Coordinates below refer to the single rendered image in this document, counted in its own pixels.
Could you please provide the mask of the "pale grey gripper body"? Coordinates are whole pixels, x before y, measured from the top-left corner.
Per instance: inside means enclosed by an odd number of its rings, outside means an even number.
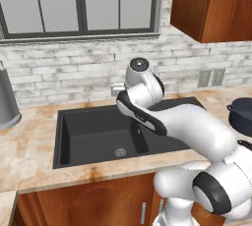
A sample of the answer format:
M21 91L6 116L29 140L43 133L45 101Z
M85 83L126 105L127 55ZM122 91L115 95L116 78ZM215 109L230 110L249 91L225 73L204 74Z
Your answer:
M122 90L125 89L125 84L124 83L117 83L117 84L113 84L110 87L110 92L112 96L117 96L118 93Z

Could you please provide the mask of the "black kitchen sink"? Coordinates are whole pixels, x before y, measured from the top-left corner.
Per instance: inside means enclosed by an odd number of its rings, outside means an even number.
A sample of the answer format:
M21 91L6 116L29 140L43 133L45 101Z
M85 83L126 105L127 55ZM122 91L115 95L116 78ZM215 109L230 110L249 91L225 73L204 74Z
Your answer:
M114 150L124 147L125 157ZM120 113L115 105L60 110L53 167L99 163L151 154L187 150L183 141L155 134Z

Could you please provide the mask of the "round metal sink drain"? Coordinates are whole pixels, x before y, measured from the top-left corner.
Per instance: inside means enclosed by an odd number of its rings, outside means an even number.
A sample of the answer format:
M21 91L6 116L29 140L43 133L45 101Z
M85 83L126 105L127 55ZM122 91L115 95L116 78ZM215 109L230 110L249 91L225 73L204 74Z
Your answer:
M114 150L116 157L125 157L127 155L127 150L124 147L119 147Z

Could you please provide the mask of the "dark blue pot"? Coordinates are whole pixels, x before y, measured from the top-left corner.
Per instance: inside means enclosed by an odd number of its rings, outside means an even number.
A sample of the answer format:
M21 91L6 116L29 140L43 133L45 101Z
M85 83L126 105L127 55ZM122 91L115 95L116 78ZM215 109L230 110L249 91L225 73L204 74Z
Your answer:
M226 106L229 125L238 133L252 138L252 97L238 97Z

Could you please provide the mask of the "dark framed window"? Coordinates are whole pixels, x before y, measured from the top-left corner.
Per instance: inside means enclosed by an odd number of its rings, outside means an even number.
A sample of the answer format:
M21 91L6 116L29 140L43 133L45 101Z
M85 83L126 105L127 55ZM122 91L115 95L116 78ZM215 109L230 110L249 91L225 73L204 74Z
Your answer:
M0 0L0 39L146 35L158 31L160 0Z

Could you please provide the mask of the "grey metal conical container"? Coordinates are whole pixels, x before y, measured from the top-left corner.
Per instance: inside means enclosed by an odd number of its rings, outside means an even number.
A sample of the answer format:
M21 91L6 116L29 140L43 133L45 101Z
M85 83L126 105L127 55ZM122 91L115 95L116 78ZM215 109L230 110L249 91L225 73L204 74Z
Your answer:
M7 70L0 60L0 130L17 125L22 119Z

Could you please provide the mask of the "brown wooden cupboard door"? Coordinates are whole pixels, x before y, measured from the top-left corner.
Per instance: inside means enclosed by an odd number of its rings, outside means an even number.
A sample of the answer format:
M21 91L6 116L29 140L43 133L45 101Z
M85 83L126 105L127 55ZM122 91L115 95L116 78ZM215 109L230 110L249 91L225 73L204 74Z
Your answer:
M163 199L163 207L165 207L165 198L162 198L161 196L158 195L157 192L154 192L151 217L150 217L150 226L153 226L153 222L156 219L156 217L158 216L158 206L159 206L160 199Z
M154 175L38 192L48 226L149 226ZM147 204L141 225L142 203Z

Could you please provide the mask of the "grey wall socket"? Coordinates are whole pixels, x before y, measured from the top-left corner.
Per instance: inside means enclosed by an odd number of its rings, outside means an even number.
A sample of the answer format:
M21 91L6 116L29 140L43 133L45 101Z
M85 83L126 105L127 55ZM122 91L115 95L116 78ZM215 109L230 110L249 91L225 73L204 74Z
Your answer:
M198 87L206 87L209 84L211 71L201 71L198 80Z
M212 86L219 86L222 84L225 69L215 69L212 80Z

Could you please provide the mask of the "brown wooden wall cupboard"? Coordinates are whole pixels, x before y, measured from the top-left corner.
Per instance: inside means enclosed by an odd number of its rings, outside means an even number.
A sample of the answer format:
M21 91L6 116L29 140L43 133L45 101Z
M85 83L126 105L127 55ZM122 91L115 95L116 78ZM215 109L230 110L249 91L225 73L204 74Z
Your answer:
M201 43L252 41L252 0L172 0L170 23Z

